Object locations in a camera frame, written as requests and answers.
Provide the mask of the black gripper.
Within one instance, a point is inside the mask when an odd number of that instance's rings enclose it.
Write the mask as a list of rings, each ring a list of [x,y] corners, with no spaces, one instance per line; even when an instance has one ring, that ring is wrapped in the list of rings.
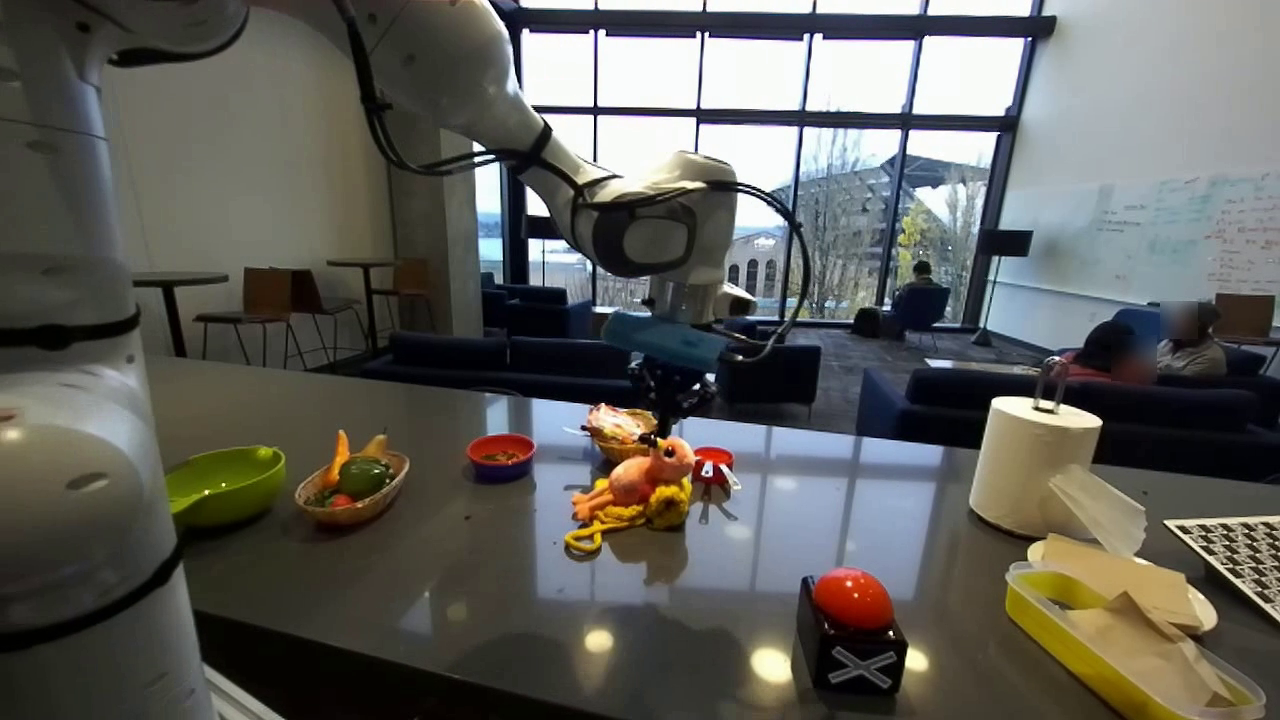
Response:
[[[655,434],[669,437],[682,418],[703,411],[716,400],[716,377],[677,370],[663,359],[634,359],[639,404],[655,418]]]

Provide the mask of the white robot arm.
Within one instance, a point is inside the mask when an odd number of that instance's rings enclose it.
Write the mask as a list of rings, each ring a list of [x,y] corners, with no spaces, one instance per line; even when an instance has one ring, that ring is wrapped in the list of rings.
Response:
[[[723,311],[737,171],[679,151],[617,175],[524,101],[491,0],[0,0],[0,720],[214,720],[168,513],[98,76],[232,48],[284,11],[359,103],[457,133],[574,252],[655,285],[653,319]]]

